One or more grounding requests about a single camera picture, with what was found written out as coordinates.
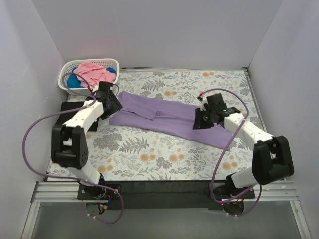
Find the purple t-shirt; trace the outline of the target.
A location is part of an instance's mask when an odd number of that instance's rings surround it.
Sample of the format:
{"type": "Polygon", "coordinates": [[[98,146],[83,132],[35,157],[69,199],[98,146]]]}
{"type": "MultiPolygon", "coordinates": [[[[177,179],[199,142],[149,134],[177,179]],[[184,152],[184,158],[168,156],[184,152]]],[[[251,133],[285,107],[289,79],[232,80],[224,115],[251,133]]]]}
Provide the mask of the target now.
{"type": "Polygon", "coordinates": [[[118,94],[122,108],[109,119],[113,126],[127,126],[177,136],[220,149],[225,148],[232,133],[220,126],[194,130],[196,105],[148,98],[122,91],[118,94]]]}

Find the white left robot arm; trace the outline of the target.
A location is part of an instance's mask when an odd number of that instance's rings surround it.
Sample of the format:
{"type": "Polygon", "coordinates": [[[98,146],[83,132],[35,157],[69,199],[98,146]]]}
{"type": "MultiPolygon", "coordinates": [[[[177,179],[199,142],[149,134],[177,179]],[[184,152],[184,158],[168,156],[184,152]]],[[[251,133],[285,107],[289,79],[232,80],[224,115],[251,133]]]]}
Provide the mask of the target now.
{"type": "Polygon", "coordinates": [[[98,119],[104,120],[122,108],[113,92],[115,86],[100,82],[94,94],[87,96],[80,108],[67,111],[75,112],[69,120],[52,129],[52,162],[67,168],[83,184],[91,184],[89,193],[95,199],[105,196],[106,187],[99,182],[102,175],[89,163],[86,133],[98,119]]]}

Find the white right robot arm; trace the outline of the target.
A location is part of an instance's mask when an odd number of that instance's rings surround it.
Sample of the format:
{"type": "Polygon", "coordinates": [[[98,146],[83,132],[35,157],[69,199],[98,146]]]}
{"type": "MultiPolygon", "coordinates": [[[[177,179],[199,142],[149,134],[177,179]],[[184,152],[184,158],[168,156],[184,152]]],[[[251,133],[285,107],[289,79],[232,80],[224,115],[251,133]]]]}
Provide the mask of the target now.
{"type": "Polygon", "coordinates": [[[195,110],[194,129],[209,129],[219,125],[241,139],[252,150],[252,166],[226,177],[214,193],[239,197],[245,189],[257,184],[267,185],[294,174],[290,145],[284,136],[275,137],[246,120],[236,107],[228,107],[218,93],[198,96],[201,106],[195,110]]]}

